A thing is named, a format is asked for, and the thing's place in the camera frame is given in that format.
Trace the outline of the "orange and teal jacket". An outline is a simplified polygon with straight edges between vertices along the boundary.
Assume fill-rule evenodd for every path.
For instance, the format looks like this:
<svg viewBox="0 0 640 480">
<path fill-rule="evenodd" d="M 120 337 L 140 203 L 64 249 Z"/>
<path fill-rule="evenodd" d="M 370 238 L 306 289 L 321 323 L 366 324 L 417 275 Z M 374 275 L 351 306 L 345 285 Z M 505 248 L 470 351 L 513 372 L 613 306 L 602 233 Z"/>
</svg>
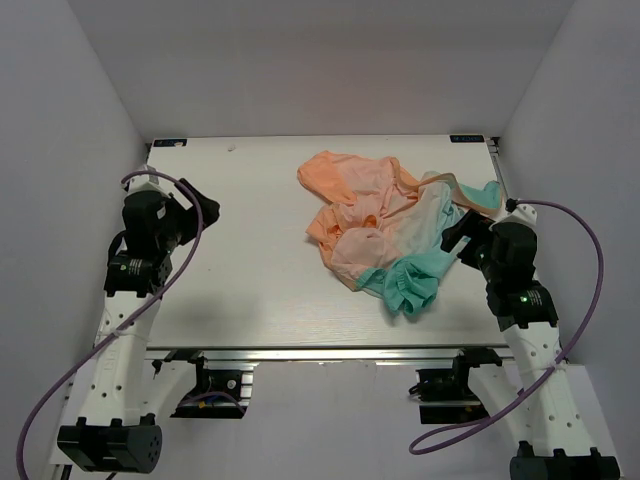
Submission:
<svg viewBox="0 0 640 480">
<path fill-rule="evenodd" d="M 394 157 L 324 151 L 297 178 L 325 202 L 306 229 L 324 265 L 393 315 L 420 314 L 435 301 L 454 262 L 441 248 L 444 231 L 469 210 L 491 216 L 502 205 L 497 181 L 474 188 L 450 172 L 415 178 Z"/>
</svg>

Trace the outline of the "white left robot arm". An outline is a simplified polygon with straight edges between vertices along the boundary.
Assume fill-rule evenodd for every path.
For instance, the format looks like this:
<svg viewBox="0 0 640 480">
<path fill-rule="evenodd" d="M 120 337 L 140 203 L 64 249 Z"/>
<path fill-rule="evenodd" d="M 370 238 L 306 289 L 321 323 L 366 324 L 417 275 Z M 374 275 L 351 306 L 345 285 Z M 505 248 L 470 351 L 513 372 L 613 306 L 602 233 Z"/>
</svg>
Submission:
<svg viewBox="0 0 640 480">
<path fill-rule="evenodd" d="M 211 387 L 211 374 L 190 360 L 159 361 L 153 379 L 143 379 L 161 301 L 186 269 L 174 269 L 171 256 L 186 246 L 194 257 L 220 211 L 181 178 L 173 185 L 191 204 L 184 207 L 161 188 L 162 178 L 125 181 L 124 228 L 109 247 L 104 309 L 89 356 L 94 374 L 77 419 L 58 431 L 58 448 L 85 472 L 151 473 L 161 454 L 162 423 L 185 396 L 202 398 Z"/>
</svg>

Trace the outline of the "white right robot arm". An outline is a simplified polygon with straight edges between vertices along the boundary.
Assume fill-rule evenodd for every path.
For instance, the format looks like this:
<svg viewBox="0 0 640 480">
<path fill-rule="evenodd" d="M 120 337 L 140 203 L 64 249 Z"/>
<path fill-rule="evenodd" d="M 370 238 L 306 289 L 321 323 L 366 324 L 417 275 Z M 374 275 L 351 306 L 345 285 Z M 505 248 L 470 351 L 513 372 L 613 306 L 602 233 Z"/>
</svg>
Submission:
<svg viewBox="0 0 640 480">
<path fill-rule="evenodd" d="M 493 353 L 474 350 L 470 363 L 451 374 L 452 388 L 463 398 L 478 397 L 516 444 L 511 478 L 618 479 L 617 459 L 599 451 L 572 395 L 555 306 L 535 277 L 535 219 L 528 207 L 501 221 L 470 210 L 443 234 L 443 250 L 464 241 L 459 259 L 482 273 L 487 304 L 522 383 L 512 387 Z"/>
</svg>

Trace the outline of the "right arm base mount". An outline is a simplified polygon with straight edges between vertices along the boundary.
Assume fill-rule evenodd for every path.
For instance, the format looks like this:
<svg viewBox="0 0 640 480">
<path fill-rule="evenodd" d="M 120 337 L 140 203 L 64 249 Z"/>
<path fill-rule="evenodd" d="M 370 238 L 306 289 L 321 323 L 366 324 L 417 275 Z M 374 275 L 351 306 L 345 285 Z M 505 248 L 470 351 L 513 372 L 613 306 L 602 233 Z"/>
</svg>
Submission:
<svg viewBox="0 0 640 480">
<path fill-rule="evenodd" d="M 408 395 L 419 403 L 421 424 L 460 425 L 487 418 L 488 412 L 468 386 L 471 369 L 485 364 L 501 366 L 502 360 L 491 348 L 466 347 L 448 368 L 418 370 L 418 381 Z"/>
</svg>

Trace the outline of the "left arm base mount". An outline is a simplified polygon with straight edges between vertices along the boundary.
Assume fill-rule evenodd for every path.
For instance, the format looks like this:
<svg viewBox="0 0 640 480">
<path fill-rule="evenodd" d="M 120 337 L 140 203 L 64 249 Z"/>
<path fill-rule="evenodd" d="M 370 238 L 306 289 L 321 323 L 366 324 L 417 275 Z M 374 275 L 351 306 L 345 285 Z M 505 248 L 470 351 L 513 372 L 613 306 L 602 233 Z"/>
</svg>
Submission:
<svg viewBox="0 0 640 480">
<path fill-rule="evenodd" d="M 218 361 L 198 350 L 147 359 L 142 413 L 175 419 L 240 420 L 248 410 L 254 367 Z"/>
</svg>

